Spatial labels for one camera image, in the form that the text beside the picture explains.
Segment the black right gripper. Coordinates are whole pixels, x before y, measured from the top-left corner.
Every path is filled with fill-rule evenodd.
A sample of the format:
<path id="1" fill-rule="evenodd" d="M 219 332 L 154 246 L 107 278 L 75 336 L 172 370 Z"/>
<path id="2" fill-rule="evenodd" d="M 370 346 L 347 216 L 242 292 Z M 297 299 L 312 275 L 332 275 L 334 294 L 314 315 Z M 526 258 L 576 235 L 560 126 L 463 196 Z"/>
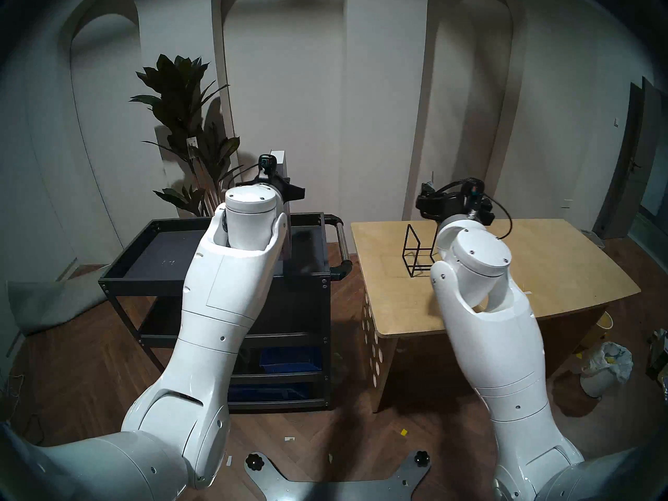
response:
<path id="1" fill-rule="evenodd" d="M 442 186 L 437 190 L 431 172 L 430 179 L 421 183 L 416 209 L 421 217 L 438 223 L 468 220 L 468 194 L 469 186 Z"/>

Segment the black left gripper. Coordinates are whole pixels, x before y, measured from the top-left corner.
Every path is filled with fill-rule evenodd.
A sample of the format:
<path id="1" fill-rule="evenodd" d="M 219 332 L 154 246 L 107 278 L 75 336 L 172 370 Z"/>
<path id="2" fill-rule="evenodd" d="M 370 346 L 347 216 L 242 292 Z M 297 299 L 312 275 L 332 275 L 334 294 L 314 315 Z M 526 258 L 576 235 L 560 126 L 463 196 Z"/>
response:
<path id="1" fill-rule="evenodd" d="M 277 174 L 267 176 L 266 174 L 257 174 L 253 179 L 242 181 L 235 184 L 235 187 L 265 185 L 275 190 L 277 194 L 277 203 L 284 205 L 286 200 L 302 200 L 304 199 L 304 188 L 287 184 L 285 179 Z"/>

